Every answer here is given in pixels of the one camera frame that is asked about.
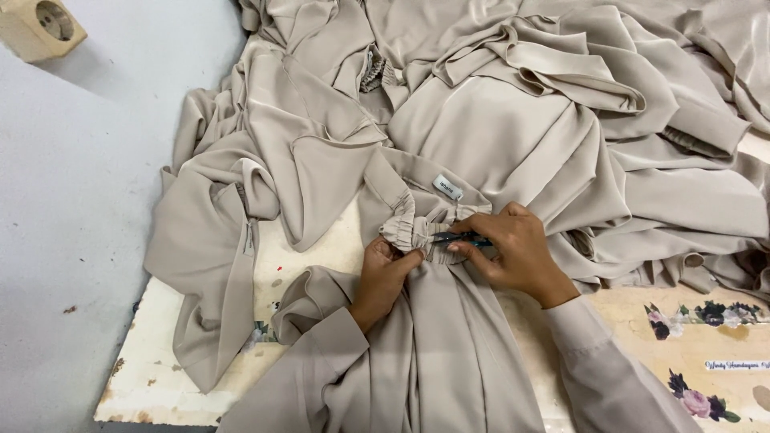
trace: worktable surface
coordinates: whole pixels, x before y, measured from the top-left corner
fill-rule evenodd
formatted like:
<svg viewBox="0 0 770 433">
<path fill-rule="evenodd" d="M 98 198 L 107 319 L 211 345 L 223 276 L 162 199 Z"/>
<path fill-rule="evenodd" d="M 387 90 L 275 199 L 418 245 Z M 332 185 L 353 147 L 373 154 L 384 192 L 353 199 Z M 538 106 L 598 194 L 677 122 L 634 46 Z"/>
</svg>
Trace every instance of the worktable surface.
<svg viewBox="0 0 770 433">
<path fill-rule="evenodd" d="M 770 141 L 752 133 L 739 149 L 770 162 Z M 273 302 L 305 267 L 321 265 L 358 273 L 363 258 L 355 200 L 329 231 L 304 253 L 292 250 L 278 220 L 259 226 L 259 253 L 254 270 L 255 321 L 270 322 Z M 556 347 L 539 306 L 525 295 L 499 292 L 497 299 L 508 319 L 531 376 L 548 432 L 573 432 L 569 404 L 560 383 Z M 684 324 L 664 341 L 655 337 L 645 306 L 654 304 L 673 316 L 680 306 L 692 310 L 707 300 L 729 305 L 767 305 L 747 294 L 715 289 L 709 295 L 688 287 L 668 289 L 616 287 L 589 299 L 607 320 L 623 347 L 639 357 L 664 383 L 669 369 L 683 374 L 691 389 L 724 398 L 727 410 L 740 422 L 699 418 L 706 432 L 770 431 L 770 369 L 709 370 L 706 361 L 770 362 L 770 324 L 712 327 Z M 255 343 L 236 357 L 221 382 L 201 394 L 176 363 L 171 343 L 182 295 L 156 278 L 147 284 L 112 376 L 96 409 L 97 421 L 131 421 L 171 425 L 217 425 L 221 417 L 283 354 L 277 343 Z"/>
</svg>

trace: sleeve cuff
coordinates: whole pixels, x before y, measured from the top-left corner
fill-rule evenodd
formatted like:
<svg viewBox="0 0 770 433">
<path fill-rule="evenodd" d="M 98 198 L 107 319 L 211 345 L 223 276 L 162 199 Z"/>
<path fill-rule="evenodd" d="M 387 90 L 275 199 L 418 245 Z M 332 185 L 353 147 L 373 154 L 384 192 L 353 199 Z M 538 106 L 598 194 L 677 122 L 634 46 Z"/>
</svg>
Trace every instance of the sleeve cuff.
<svg viewBox="0 0 770 433">
<path fill-rule="evenodd" d="M 596 347 L 612 338 L 612 332 L 585 296 L 543 312 L 562 354 Z"/>
<path fill-rule="evenodd" d="M 347 308 L 342 307 L 310 329 L 326 362 L 340 375 L 369 348 L 356 321 Z"/>
</svg>

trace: scissors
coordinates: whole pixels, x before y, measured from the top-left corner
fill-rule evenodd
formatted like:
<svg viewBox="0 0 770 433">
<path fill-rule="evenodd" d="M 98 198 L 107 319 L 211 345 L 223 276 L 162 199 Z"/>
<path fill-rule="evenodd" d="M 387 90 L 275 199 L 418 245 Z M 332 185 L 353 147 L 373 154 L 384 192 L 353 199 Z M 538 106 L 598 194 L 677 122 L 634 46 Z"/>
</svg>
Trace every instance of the scissors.
<svg viewBox="0 0 770 433">
<path fill-rule="evenodd" d="M 450 243 L 455 242 L 457 240 L 462 240 L 464 242 L 468 242 L 474 247 L 491 247 L 492 246 L 492 243 L 486 237 L 483 237 L 476 232 L 463 232 L 463 233 L 437 232 L 433 234 L 433 237 L 436 238 L 433 240 L 433 243 L 439 243 L 441 245 L 449 245 Z"/>
</svg>

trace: sleeve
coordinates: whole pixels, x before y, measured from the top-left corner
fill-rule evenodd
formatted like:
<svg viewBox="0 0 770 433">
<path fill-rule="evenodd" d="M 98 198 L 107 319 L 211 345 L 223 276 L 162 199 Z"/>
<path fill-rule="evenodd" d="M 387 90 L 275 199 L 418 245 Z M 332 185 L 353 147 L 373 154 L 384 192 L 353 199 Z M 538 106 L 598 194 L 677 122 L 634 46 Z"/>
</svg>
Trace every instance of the sleeve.
<svg viewBox="0 0 770 433">
<path fill-rule="evenodd" d="M 328 419 L 323 389 L 369 348 L 340 308 L 316 324 L 222 418 L 218 433 L 321 432 Z"/>
<path fill-rule="evenodd" d="M 580 433 L 702 432 L 673 394 L 618 346 L 580 296 L 544 311 Z"/>
</svg>

